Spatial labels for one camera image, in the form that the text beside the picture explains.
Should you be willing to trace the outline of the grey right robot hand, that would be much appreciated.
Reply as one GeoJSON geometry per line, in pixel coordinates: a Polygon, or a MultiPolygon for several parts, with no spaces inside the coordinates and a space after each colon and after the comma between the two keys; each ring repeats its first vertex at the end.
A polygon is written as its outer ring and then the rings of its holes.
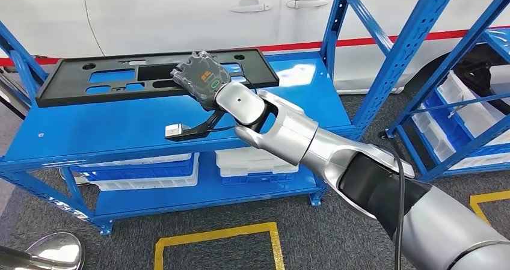
{"type": "Polygon", "coordinates": [[[227,70],[206,51],[193,52],[170,75],[206,111],[217,109],[215,96],[224,85],[232,81],[227,70]]]}

